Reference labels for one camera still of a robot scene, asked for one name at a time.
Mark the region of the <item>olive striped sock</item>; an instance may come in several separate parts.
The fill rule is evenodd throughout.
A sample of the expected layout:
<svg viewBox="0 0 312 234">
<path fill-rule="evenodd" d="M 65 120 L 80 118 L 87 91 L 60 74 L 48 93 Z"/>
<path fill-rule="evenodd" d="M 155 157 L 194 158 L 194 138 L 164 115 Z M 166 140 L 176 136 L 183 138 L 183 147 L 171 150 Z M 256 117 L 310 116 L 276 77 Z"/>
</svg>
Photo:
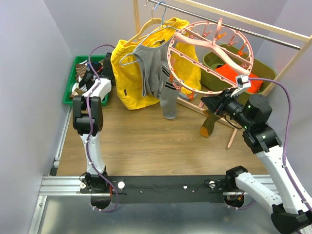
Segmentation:
<svg viewBox="0 0 312 234">
<path fill-rule="evenodd" d="M 203 137 L 209 137 L 213 133 L 215 123 L 219 120 L 219 117 L 210 110 L 203 110 L 203 114 L 206 116 L 206 119 L 200 127 L 199 133 Z"/>
</svg>

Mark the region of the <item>pink round clip hanger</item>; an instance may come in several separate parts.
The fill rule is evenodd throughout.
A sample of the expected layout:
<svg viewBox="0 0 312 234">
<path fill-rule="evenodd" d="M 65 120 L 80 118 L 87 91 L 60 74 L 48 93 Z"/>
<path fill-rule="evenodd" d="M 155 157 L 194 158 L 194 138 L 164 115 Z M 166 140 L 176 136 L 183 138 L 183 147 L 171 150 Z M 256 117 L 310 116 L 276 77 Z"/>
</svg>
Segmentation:
<svg viewBox="0 0 312 234">
<path fill-rule="evenodd" d="M 202 34 L 198 32 L 194 32 L 193 28 L 196 26 L 211 26 L 215 25 L 216 30 L 213 37 L 213 40 L 207 39 L 207 36 L 210 34 L 209 32 L 203 31 Z M 215 77 L 219 78 L 221 81 L 224 81 L 228 83 L 231 88 L 236 89 L 237 84 L 236 82 L 233 82 L 218 72 L 216 72 L 213 69 L 210 69 L 206 66 L 204 66 L 202 63 L 192 59 L 185 53 L 179 51 L 175 48 L 175 43 L 182 42 L 185 44 L 193 45 L 193 46 L 200 46 L 205 49 L 208 49 L 209 51 L 213 52 L 215 55 L 220 57 L 227 65 L 229 65 L 238 75 L 250 75 L 253 64 L 254 64 L 254 53 L 251 47 L 250 42 L 247 40 L 247 38 L 240 32 L 236 31 L 234 29 L 231 29 L 233 32 L 233 35 L 230 39 L 230 42 L 228 43 L 229 46 L 234 45 L 233 39 L 238 36 L 243 41 L 242 49 L 247 48 L 247 52 L 245 53 L 247 55 L 246 58 L 243 58 L 240 53 L 233 53 L 229 51 L 228 49 L 220 46 L 217 44 L 217 41 L 222 38 L 224 35 L 221 35 L 220 32 L 223 28 L 226 28 L 222 25 L 222 18 L 219 19 L 217 23 L 213 23 L 210 21 L 199 21 L 192 23 L 185 28 L 179 30 L 174 34 L 171 41 L 169 42 L 168 50 L 167 50 L 167 61 L 168 61 L 168 67 L 170 69 L 170 81 L 174 82 L 174 87 L 180 92 L 182 88 L 185 88 L 186 90 L 189 90 L 192 94 L 202 94 L 204 96 L 213 96 L 218 95 L 221 92 L 220 91 L 201 91 L 196 88 L 190 87 L 185 82 L 178 78 L 178 76 L 175 74 L 175 70 L 172 66 L 172 62 L 175 62 L 175 60 L 172 58 L 172 53 L 176 53 L 180 57 L 188 60 L 191 62 L 192 65 L 195 65 L 199 67 L 200 69 L 203 69 L 207 73 L 213 74 Z"/>
</svg>

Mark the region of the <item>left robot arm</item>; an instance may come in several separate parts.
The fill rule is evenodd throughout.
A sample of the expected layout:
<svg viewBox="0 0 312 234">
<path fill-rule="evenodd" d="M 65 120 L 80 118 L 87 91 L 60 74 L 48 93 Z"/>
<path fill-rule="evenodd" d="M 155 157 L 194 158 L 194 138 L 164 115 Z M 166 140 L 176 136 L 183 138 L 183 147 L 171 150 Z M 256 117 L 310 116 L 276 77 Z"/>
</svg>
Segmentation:
<svg viewBox="0 0 312 234">
<path fill-rule="evenodd" d="M 102 102 L 112 90 L 114 75 L 109 56 L 102 60 L 89 57 L 84 66 L 78 86 L 85 87 L 86 92 L 73 97 L 73 128 L 82 140 L 87 160 L 82 183 L 89 191 L 104 193 L 112 189 L 112 184 L 107 178 L 100 146 L 104 125 Z"/>
</svg>

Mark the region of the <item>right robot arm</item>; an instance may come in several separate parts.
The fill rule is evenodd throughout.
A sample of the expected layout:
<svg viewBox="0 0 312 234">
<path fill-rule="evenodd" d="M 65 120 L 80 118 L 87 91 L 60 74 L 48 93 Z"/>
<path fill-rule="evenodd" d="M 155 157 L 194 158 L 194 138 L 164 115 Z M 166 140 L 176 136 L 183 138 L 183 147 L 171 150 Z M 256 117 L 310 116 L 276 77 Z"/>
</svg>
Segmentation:
<svg viewBox="0 0 312 234">
<path fill-rule="evenodd" d="M 263 163 L 277 188 L 273 192 L 258 182 L 248 170 L 237 166 L 226 171 L 224 185 L 230 191 L 237 189 L 249 194 L 271 216 L 271 221 L 281 234 L 292 234 L 311 225 L 312 211 L 308 208 L 309 195 L 283 156 L 283 145 L 275 130 L 267 124 L 272 108 L 269 100 L 259 94 L 251 95 L 245 105 L 232 97 L 233 89 L 219 95 L 202 97 L 209 114 L 229 116 L 243 128 L 243 138 Z"/>
</svg>

